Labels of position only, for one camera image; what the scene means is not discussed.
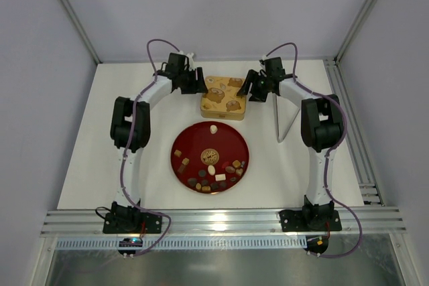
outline purple cable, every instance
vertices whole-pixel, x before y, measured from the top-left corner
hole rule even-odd
[[[287,45],[292,45],[295,48],[295,59],[294,59],[294,67],[292,68],[292,77],[294,79],[294,82],[296,85],[298,85],[302,90],[305,90],[306,92],[314,95],[314,96],[319,96],[322,97],[326,100],[328,100],[329,102],[331,102],[337,109],[338,111],[340,111],[341,116],[343,117],[343,124],[344,124],[344,131],[343,131],[343,135],[341,135],[341,138],[339,139],[339,141],[332,146],[330,149],[328,149],[328,151],[326,152],[325,158],[326,158],[326,162],[324,164],[324,172],[323,172],[323,182],[324,182],[324,189],[326,191],[326,193],[328,194],[329,198],[339,204],[340,206],[342,206],[343,208],[346,208],[352,215],[353,217],[355,217],[355,220],[357,222],[357,226],[359,227],[359,239],[356,243],[356,245],[349,251],[343,253],[343,254],[339,254],[339,255],[320,255],[320,257],[322,258],[329,258],[329,259],[335,259],[335,258],[341,258],[341,257],[345,257],[348,256],[349,254],[355,252],[359,246],[362,243],[362,235],[363,235],[363,231],[362,231],[362,224],[361,221],[359,220],[359,218],[357,217],[356,213],[347,205],[345,205],[344,203],[338,201],[337,199],[334,198],[334,196],[332,195],[331,191],[329,190],[328,187],[328,165],[329,165],[329,155],[330,153],[335,150],[345,139],[346,134],[347,134],[347,116],[346,113],[344,112],[343,108],[341,108],[340,104],[338,104],[335,100],[333,100],[331,97],[321,94],[321,93],[317,93],[317,92],[313,92],[312,90],[310,90],[308,87],[304,86],[303,84],[299,83],[296,79],[296,64],[298,62],[298,47],[295,43],[293,42],[289,42],[289,43],[284,43],[276,48],[274,48],[272,51],[270,51],[266,56],[268,57],[270,54],[274,53],[276,50],[285,47]]]
[[[163,214],[163,213],[161,213],[161,212],[156,212],[156,211],[151,211],[151,210],[148,210],[148,209],[145,209],[145,208],[142,208],[141,206],[139,206],[138,204],[136,204],[131,198],[130,198],[130,196],[129,196],[129,194],[127,193],[127,190],[126,190],[126,187],[124,186],[124,182],[123,182],[123,170],[124,170],[124,167],[125,167],[125,162],[126,162],[126,160],[127,160],[127,152],[128,152],[128,149],[129,149],[129,147],[130,147],[130,145],[131,145],[131,141],[132,141],[132,138],[133,138],[133,133],[134,133],[134,128],[135,128],[135,114],[136,114],[136,111],[137,111],[137,101],[143,96],[143,94],[147,91],[147,90],[149,90],[153,85],[155,85],[155,83],[156,83],[156,81],[158,80],[158,71],[156,70],[156,67],[155,67],[155,63],[154,63],[154,60],[152,59],[152,55],[150,54],[150,48],[149,48],[149,45],[152,43],[152,42],[163,42],[163,43],[166,43],[166,44],[168,44],[168,45],[170,45],[170,46],[172,46],[175,50],[177,50],[178,52],[179,52],[179,49],[174,45],[174,44],[172,44],[172,43],[170,43],[169,41],[167,41],[167,40],[162,40],[162,39],[158,39],[158,38],[156,38],[156,39],[153,39],[153,40],[150,40],[150,41],[148,41],[147,42],[147,44],[146,44],[146,50],[147,50],[147,55],[149,56],[149,61],[150,61],[150,64],[152,65],[152,67],[154,68],[154,80],[149,84],[149,85],[147,85],[138,95],[137,95],[137,97],[135,98],[135,100],[134,100],[134,103],[133,103],[133,120],[131,121],[131,128],[130,128],[130,132],[129,132],[129,136],[128,136],[128,142],[127,142],[127,145],[125,146],[125,148],[124,148],[124,150],[123,150],[123,154],[122,154],[122,163],[121,163],[121,171],[120,171],[120,174],[119,174],[119,178],[120,178],[120,182],[121,182],[121,189],[122,189],[122,191],[123,191],[123,195],[125,196],[125,198],[128,200],[128,202],[132,205],[132,206],[134,206],[134,207],[136,207],[137,209],[139,209],[141,212],[147,212],[148,214],[154,214],[154,215],[156,215],[156,216],[162,216],[162,217],[165,217],[165,218],[167,218],[168,219],[168,225],[167,225],[167,228],[164,230],[164,232],[161,234],[161,236],[151,245],[151,246],[149,246],[149,247],[147,247],[146,249],[142,249],[141,251],[138,251],[138,252],[136,252],[135,254],[134,254],[134,256],[136,257],[136,256],[141,256],[141,255],[144,255],[145,253],[148,253],[154,246],[156,246],[158,243],[160,243],[160,241],[161,241],[161,239],[163,239],[163,237],[165,237],[165,235],[167,234],[167,232],[169,231],[169,229],[170,229],[170,227],[171,227],[171,225],[172,225],[172,219],[171,219],[171,217],[170,216],[168,216],[167,214]],[[97,267],[95,267],[95,268],[93,268],[93,269],[85,269],[85,270],[74,270],[73,269],[73,272],[74,273],[78,273],[78,274],[89,274],[89,273],[94,273],[94,272],[96,272],[96,271],[98,271],[99,269],[101,269],[101,268],[103,268],[104,266],[106,266],[106,265],[108,265],[108,264],[110,264],[111,262],[113,262],[113,261],[115,261],[115,260],[117,260],[118,258],[121,258],[121,257],[115,257],[115,258],[112,258],[112,259],[109,259],[108,261],[106,261],[105,263],[103,263],[103,264],[101,264],[101,265],[99,265],[99,266],[97,266]],[[70,266],[69,266],[69,264],[67,263],[67,262],[64,262],[64,266],[61,268],[61,270],[60,270],[60,272],[59,272],[59,274],[58,274],[58,277],[56,278],[56,281],[55,281],[55,283],[54,283],[54,285],[55,286],[57,286],[58,285],[58,283],[60,282],[60,278],[61,278],[61,276],[62,276],[62,274],[64,273],[64,270],[65,269],[67,269],[67,270],[72,270],[71,268],[70,268]]]

